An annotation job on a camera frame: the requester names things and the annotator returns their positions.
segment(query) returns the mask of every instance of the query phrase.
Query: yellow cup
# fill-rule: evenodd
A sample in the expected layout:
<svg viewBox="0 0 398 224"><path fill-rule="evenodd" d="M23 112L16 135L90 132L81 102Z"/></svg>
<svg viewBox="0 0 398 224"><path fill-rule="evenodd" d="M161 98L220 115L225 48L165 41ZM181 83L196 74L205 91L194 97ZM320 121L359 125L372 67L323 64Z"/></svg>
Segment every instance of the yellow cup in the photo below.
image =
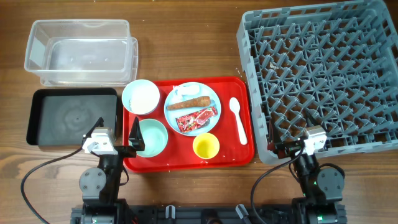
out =
<svg viewBox="0 0 398 224"><path fill-rule="evenodd" d="M215 157L219 150L220 143L214 134L200 134L193 140L193 151L202 159Z"/></svg>

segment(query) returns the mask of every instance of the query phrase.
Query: gray plastic crate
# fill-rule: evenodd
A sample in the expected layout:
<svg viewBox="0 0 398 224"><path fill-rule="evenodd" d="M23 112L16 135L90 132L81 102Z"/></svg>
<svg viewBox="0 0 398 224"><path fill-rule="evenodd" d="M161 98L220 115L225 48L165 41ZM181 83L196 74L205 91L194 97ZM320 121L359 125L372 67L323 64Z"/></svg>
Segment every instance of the gray plastic crate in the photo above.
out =
<svg viewBox="0 0 398 224"><path fill-rule="evenodd" d="M304 110L328 131L317 157L398 147L398 38L384 2L249 11L236 37L263 163L287 160L267 150L271 117L294 141Z"/></svg>

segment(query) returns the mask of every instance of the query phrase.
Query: bowl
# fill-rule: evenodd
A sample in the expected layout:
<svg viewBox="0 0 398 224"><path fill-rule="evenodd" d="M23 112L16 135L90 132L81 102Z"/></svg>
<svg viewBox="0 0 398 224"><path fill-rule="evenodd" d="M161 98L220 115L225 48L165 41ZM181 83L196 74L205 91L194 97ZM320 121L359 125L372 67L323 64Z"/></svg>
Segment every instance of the bowl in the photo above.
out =
<svg viewBox="0 0 398 224"><path fill-rule="evenodd" d="M202 159L215 157L219 150L220 142L214 134L200 134L193 140L193 151Z"/></svg>
<svg viewBox="0 0 398 224"><path fill-rule="evenodd" d="M139 122L145 150L137 152L138 156L149 158L159 155L167 145L169 135L166 127L155 119L143 119Z"/></svg>
<svg viewBox="0 0 398 224"><path fill-rule="evenodd" d="M136 80L122 93L122 103L130 113L145 115L156 109L160 100L158 87L149 80Z"/></svg>

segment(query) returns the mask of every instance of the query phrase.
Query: wood grain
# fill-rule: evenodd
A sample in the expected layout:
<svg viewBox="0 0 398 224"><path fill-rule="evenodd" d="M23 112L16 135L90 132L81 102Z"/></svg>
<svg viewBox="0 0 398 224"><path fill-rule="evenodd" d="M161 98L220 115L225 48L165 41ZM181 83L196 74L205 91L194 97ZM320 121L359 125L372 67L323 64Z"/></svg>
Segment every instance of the wood grain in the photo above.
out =
<svg viewBox="0 0 398 224"><path fill-rule="evenodd" d="M37 19L126 19L139 41L139 78L149 80L242 75L236 31L246 11L325 1L7 1L0 0L0 223L38 223L24 203L28 170L64 152L42 152L25 141L33 93L43 88L24 70L25 49ZM388 1L389 9L398 3ZM394 22L398 18L392 14ZM396 223L398 151L322 159L346 171L343 204L350 223ZM81 206L78 179L97 158L78 154L32 174L26 192L50 223L68 223ZM236 205L249 203L254 181L271 166L256 156L244 167L133 174L119 197L131 205ZM266 178L257 203L290 203L301 196L287 169Z"/></svg>

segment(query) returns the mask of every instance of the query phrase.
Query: light blue plate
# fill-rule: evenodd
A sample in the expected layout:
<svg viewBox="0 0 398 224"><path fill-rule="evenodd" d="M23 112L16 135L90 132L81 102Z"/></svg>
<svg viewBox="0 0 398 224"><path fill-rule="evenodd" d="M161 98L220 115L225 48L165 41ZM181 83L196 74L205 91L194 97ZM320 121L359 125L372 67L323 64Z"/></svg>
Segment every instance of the light blue plate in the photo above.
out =
<svg viewBox="0 0 398 224"><path fill-rule="evenodd" d="M212 128L214 128L214 126L216 126L218 120L220 119L220 114L221 114L220 99L218 98L217 94L210 87L206 86L205 84L197 83L197 82L190 82L190 83L184 83L181 85L183 85L183 86L198 85L200 87L200 91L196 95L183 96L182 99L178 98L177 94L175 93L175 89L169 93L169 95L167 96L166 101L164 103L164 116L166 117L168 124L170 125L170 127L172 127L172 129L174 129L174 131L176 131L180 134L186 135L186 136L197 136L199 134L207 133ZM187 132L187 133L182 133L180 131L180 129L178 128L177 121L175 119L179 118L183 115L187 115L187 114L199 111L199 110L203 109L203 107L186 108L186 109L181 109L181 110L168 110L168 109L166 109L166 107L168 105L172 105L174 103L179 103L179 102L185 101L185 100L191 100L191 99L197 98L199 96L210 96L211 105L208 107L214 106L217 109L217 115L210 118L210 123L207 126L205 126L203 128L196 129L194 131Z"/></svg>
<svg viewBox="0 0 398 224"><path fill-rule="evenodd" d="M166 127L155 119L143 119L139 122L145 150L137 152L141 157L154 157L159 155L167 145L169 135Z"/></svg>

